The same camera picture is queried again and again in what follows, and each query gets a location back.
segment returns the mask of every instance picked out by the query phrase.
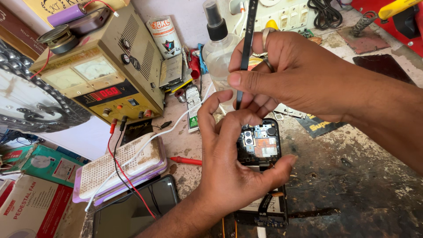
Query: phone screen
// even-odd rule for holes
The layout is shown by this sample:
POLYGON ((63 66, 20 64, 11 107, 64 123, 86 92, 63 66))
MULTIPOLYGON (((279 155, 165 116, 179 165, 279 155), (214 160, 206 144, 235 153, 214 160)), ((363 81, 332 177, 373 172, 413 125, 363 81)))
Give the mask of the phone screen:
MULTIPOLYGON (((178 202, 171 176, 139 189, 150 210, 157 218, 170 211, 178 202)), ((134 196, 116 200, 94 214, 94 238, 135 237, 154 222, 144 203, 134 196)))

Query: yellow handle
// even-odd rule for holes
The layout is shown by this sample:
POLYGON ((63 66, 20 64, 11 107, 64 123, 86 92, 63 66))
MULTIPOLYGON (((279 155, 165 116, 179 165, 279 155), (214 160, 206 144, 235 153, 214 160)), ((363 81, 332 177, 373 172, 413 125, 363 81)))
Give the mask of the yellow handle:
POLYGON ((379 17, 382 20, 386 20, 421 1, 423 0, 396 0, 395 2, 382 7, 379 11, 379 17))

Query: ring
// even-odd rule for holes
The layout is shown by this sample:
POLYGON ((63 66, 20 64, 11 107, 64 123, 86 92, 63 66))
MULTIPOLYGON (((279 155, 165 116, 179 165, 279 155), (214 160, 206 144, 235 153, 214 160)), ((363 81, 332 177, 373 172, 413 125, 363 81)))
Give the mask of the ring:
POLYGON ((272 73, 274 73, 274 72, 275 72, 275 69, 274 69, 274 68, 273 68, 273 66, 269 63, 269 58, 264 59, 264 60, 263 60, 263 62, 267 64, 267 66, 269 67, 269 69, 270 69, 270 71, 271 71, 272 73))
POLYGON ((272 27, 267 27, 263 30, 263 53, 267 52, 267 48, 266 48, 267 36, 274 31, 276 31, 276 29, 272 27))

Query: knob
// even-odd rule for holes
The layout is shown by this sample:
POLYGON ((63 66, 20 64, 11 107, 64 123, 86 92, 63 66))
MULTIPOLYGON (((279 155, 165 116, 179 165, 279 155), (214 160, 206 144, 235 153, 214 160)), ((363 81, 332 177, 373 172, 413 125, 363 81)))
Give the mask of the knob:
POLYGON ((103 116, 109 116, 109 113, 111 112, 112 110, 110 109, 110 108, 104 108, 103 109, 103 116))

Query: pry tool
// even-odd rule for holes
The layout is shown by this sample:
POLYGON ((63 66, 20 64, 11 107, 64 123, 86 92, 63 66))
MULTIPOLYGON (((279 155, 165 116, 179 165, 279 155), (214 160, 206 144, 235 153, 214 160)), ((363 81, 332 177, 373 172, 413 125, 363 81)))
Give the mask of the pry tool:
MULTIPOLYGON (((242 50, 241 68, 239 70, 248 70, 248 62, 250 60, 250 51, 253 44, 253 33, 255 16, 257 14, 258 0, 250 0, 247 27, 245 28, 244 49, 242 50)), ((242 101, 242 91, 236 93, 236 110, 239 110, 242 101)))

